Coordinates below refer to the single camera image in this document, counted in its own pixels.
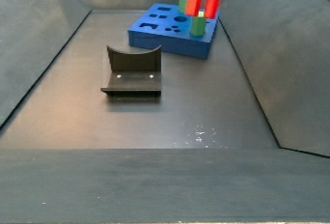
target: bin floor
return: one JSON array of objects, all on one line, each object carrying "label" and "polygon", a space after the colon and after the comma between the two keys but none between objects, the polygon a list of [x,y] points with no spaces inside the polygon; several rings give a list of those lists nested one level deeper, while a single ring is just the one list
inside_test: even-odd
[{"label": "bin floor", "polygon": [[207,60],[163,53],[159,99],[111,100],[105,46],[142,12],[92,12],[1,130],[1,149],[276,149],[220,24]]}]

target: hole in blue block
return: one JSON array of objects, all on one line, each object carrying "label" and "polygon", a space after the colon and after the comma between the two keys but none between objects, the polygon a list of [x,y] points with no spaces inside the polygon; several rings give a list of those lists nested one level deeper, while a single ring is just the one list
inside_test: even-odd
[{"label": "hole in blue block", "polygon": [[187,21],[187,18],[184,16],[178,16],[174,18],[174,20],[178,22],[184,22],[184,21]]},{"label": "hole in blue block", "polygon": [[168,7],[159,7],[158,10],[159,10],[159,11],[168,12],[168,11],[170,11],[170,8],[168,8]]},{"label": "hole in blue block", "polygon": [[159,25],[156,24],[151,24],[151,23],[142,23],[139,25],[139,27],[151,27],[152,29],[156,29],[159,27]]}]

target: black bracket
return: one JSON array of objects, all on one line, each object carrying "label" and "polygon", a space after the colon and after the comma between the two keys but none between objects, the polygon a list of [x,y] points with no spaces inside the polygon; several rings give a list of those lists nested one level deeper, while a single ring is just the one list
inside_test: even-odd
[{"label": "black bracket", "polygon": [[155,50],[131,54],[107,46],[111,65],[108,87],[100,91],[107,95],[162,94],[162,47]]}]

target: blue foam block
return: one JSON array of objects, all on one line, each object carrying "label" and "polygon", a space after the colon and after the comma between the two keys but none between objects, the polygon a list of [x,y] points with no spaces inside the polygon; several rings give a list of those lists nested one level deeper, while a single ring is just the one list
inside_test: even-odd
[{"label": "blue foam block", "polygon": [[207,58],[219,13],[206,20],[203,36],[190,33],[192,18],[178,11],[176,5],[154,4],[128,28],[128,44],[166,52]]}]

